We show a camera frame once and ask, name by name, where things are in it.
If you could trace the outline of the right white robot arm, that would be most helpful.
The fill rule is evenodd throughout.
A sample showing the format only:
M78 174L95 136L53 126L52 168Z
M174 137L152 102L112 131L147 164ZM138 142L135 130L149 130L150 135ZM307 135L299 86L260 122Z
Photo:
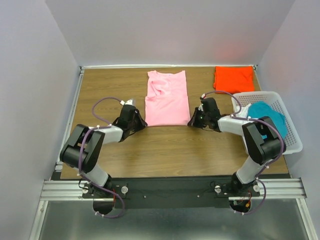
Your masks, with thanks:
M285 143L270 117L244 118L234 114L221 114L216 100L202 96L196 107L190 127L209 128L218 133L231 133L244 138L248 157L226 186L220 186L226 194L241 196L254 184L271 162L285 151Z

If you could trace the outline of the pink t shirt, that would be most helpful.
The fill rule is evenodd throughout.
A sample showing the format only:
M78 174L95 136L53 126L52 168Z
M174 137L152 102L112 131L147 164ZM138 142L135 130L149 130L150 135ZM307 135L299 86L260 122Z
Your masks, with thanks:
M186 72L147 73L145 121L149 127L186 126L191 120Z

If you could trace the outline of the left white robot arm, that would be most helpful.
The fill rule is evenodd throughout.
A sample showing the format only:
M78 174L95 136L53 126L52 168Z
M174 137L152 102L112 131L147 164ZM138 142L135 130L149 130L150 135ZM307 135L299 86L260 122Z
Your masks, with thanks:
M99 197L107 197L113 192L112 177L98 164L102 146L120 143L146 127L140 111L132 104L124 104L112 124L96 127L76 125L62 147L59 159L89 181Z

